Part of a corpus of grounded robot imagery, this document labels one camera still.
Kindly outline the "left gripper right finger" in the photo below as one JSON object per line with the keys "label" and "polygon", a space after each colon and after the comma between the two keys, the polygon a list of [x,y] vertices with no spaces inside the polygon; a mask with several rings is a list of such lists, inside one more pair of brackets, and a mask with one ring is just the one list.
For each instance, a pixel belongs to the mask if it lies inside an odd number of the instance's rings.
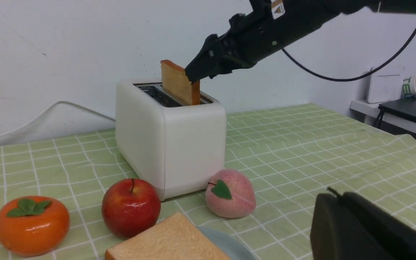
{"label": "left gripper right finger", "polygon": [[341,195],[341,203],[395,260],[416,260],[416,230],[354,192]]}

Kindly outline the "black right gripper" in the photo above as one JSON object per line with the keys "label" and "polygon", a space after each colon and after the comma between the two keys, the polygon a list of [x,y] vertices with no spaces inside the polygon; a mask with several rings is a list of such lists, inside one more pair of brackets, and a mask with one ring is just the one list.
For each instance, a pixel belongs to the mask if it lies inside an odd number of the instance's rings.
{"label": "black right gripper", "polygon": [[252,0],[251,5],[250,14],[230,18],[226,33],[205,39],[185,68],[190,82],[250,69],[342,13],[340,0],[285,0],[279,17],[273,16],[269,0]]}

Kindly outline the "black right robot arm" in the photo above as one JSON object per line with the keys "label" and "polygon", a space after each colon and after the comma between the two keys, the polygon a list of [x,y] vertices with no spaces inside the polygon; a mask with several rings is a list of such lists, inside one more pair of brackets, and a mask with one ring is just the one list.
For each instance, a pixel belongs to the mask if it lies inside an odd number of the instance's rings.
{"label": "black right robot arm", "polygon": [[[225,34],[205,39],[185,68],[190,82],[250,69],[340,14],[353,14],[364,7],[374,13],[416,14],[416,0],[284,0],[281,14],[274,14],[270,0],[251,0],[250,4],[252,12],[232,16]],[[396,56],[415,35],[416,28]]]}

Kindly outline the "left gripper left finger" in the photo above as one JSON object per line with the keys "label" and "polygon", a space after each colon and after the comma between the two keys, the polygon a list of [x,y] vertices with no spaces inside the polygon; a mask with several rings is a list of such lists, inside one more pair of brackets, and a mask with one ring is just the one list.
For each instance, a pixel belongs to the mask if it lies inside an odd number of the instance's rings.
{"label": "left gripper left finger", "polygon": [[328,187],[314,205],[310,243],[315,260],[391,260],[385,248],[391,215],[354,192]]}

